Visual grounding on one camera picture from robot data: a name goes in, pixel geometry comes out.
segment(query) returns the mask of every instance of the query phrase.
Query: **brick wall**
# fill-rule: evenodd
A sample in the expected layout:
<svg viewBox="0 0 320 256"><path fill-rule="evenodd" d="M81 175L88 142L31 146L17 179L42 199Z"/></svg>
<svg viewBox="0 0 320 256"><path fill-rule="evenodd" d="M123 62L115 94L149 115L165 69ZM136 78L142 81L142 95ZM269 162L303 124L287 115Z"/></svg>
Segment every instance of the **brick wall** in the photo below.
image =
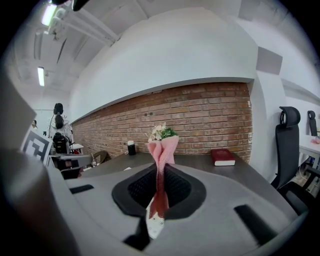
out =
<svg viewBox="0 0 320 256"><path fill-rule="evenodd" d="M111 157L127 151L148 152L145 133L166 122L179 135L176 154L207 154L228 148L250 159L252 112L245 83L202 83L165 89L122 101L86 116L73 127L85 153L106 150Z"/></svg>

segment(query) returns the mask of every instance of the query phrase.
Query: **fluorescent light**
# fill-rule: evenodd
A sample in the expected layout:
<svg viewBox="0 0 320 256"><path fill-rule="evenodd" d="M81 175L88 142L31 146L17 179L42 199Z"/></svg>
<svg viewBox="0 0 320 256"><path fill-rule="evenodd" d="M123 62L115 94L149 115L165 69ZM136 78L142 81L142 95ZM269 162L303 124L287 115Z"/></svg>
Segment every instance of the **fluorescent light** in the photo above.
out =
<svg viewBox="0 0 320 256"><path fill-rule="evenodd" d="M43 67L38 67L38 77L39 84L45 86L45 69Z"/></svg>
<svg viewBox="0 0 320 256"><path fill-rule="evenodd" d="M44 15L42 17L42 21L41 21L43 25L46 25L46 26L50 25L52 17L55 14L56 8L57 6L54 4L50 4L46 7Z"/></svg>

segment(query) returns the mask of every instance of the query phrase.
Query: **table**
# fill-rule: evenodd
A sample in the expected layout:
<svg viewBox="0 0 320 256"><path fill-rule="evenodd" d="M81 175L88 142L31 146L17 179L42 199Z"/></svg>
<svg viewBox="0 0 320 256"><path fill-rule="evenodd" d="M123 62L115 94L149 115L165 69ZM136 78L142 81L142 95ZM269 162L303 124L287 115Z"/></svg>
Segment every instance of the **table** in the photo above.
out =
<svg viewBox="0 0 320 256"><path fill-rule="evenodd" d="M317 165L320 158L320 144L311 143L311 140L314 139L315 137L310 135L300 134L299 138L300 138L299 140L300 153L313 157L314 162L313 162L312 168L317 169Z"/></svg>
<svg viewBox="0 0 320 256"><path fill-rule="evenodd" d="M82 154L82 149L84 148L84 146L80 145L80 144L73 144L72 145L73 150L79 150L80 154Z"/></svg>
<svg viewBox="0 0 320 256"><path fill-rule="evenodd" d="M275 205L289 218L295 219L297 217L292 207L273 186L240 157L236 154L233 154L233 156L235 157L234 166L214 166L209 154L175 154L174 161L177 165L187 166L233 179ZM86 172L82 172L81 178L122 172L128 167L134 168L149 163L150 165L154 163L154 159L149 153L137 152L136 155L123 154Z"/></svg>

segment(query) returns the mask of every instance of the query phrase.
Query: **white desk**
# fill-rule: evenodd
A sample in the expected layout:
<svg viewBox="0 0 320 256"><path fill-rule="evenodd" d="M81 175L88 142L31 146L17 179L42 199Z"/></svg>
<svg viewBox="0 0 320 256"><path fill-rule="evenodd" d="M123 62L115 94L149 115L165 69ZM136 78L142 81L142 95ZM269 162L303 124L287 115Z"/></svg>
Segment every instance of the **white desk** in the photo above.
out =
<svg viewBox="0 0 320 256"><path fill-rule="evenodd" d="M315 137L305 134L300 134L299 151L314 158L313 168L317 168L320 157L320 144L311 142Z"/></svg>
<svg viewBox="0 0 320 256"><path fill-rule="evenodd" d="M80 145L80 144L73 144L73 150L79 150L80 154L82 154L82 149L84 148L84 146Z"/></svg>

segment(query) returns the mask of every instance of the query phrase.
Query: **gray table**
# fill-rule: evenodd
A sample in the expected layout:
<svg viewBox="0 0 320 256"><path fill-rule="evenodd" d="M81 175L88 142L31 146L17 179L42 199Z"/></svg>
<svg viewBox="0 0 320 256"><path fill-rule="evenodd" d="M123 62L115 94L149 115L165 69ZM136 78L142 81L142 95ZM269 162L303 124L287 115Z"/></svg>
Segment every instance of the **gray table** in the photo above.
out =
<svg viewBox="0 0 320 256"><path fill-rule="evenodd" d="M233 154L233 156L235 157L234 166L214 166L209 154L175 154L174 161L177 165L188 166L233 179L275 205L282 210L287 217L294 220L297 217L297 214L277 190L240 157L236 154ZM154 163L154 160L149 153L137 152L136 155L123 154L102 163L99 166L82 172L81 178L121 172L128 167L134 168L148 163L150 163L150 165Z"/></svg>

